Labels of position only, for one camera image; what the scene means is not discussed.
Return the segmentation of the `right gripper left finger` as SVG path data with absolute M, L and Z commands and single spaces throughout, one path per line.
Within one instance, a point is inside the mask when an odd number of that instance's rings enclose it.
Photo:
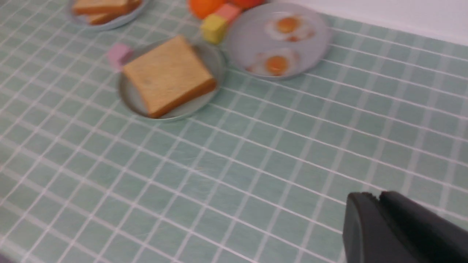
M 371 193 L 349 193 L 343 227 L 348 263 L 418 263 L 399 241 Z

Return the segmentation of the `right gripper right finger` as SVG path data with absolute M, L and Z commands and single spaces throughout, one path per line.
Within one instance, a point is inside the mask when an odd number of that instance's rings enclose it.
M 384 219 L 418 263 L 466 263 L 467 230 L 395 191 L 379 196 Z

